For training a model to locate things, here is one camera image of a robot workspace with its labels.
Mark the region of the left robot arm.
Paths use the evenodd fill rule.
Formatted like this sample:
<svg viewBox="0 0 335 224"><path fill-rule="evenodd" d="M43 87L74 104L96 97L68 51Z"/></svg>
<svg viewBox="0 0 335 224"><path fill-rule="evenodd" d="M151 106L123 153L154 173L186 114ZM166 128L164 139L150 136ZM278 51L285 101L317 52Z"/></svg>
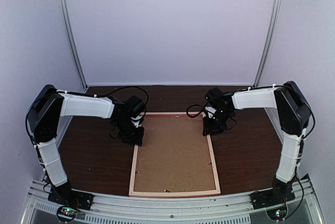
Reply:
<svg viewBox="0 0 335 224"><path fill-rule="evenodd" d="M117 139L133 145L142 145L148 100L133 95L121 101L113 96L89 95L56 89L45 85L29 107L25 126L27 135L46 170L55 197L64 205L75 201L75 193L63 168L56 144L59 119L66 116L109 119L118 129Z"/></svg>

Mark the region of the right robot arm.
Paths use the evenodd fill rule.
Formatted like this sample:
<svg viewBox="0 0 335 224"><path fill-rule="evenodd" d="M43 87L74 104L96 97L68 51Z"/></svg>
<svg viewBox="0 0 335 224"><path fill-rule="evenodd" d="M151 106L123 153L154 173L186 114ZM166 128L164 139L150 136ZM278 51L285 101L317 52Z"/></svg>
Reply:
<svg viewBox="0 0 335 224"><path fill-rule="evenodd" d="M312 111L306 98L294 81L283 85L248 87L231 92L223 92L215 87L205 95L206 104L203 134L215 135L228 130L227 120L233 119L236 110L252 108L272 108L277 111L284 137L281 158L273 188L268 198L279 204L288 196L296 167L302 157L303 141L307 137L307 127Z"/></svg>

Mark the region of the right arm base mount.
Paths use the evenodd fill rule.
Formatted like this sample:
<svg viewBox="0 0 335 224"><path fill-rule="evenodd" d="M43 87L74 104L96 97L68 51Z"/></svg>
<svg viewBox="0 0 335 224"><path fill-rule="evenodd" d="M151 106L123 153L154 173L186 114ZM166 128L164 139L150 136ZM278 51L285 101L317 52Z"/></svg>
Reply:
<svg viewBox="0 0 335 224"><path fill-rule="evenodd" d="M267 208L294 200L293 181L294 180L284 183L276 177L273 178L271 189L255 191L250 195L253 209Z"/></svg>

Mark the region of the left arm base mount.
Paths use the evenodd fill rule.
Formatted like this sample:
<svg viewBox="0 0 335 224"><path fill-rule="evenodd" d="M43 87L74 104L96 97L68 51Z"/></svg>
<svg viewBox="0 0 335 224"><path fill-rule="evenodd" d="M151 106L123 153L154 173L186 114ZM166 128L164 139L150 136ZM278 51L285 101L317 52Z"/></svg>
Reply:
<svg viewBox="0 0 335 224"><path fill-rule="evenodd" d="M93 194L75 191L72 189L71 183L66 182L58 187L51 184L48 201L75 209L90 210L93 198Z"/></svg>

